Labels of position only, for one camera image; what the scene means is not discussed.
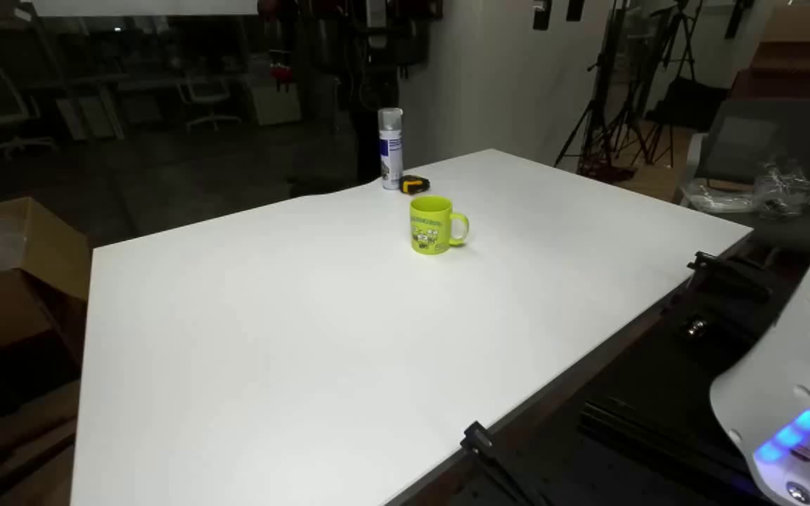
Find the white robot base blue lights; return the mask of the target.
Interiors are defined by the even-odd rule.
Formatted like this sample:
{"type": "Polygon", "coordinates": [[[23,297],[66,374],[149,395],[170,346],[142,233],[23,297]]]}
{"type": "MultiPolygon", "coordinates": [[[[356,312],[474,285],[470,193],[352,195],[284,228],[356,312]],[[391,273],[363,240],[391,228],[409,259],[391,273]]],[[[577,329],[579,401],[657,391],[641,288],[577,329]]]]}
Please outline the white robot base blue lights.
{"type": "Polygon", "coordinates": [[[752,349],[710,384],[709,405],[757,491],[810,506],[810,271],[752,349]]]}

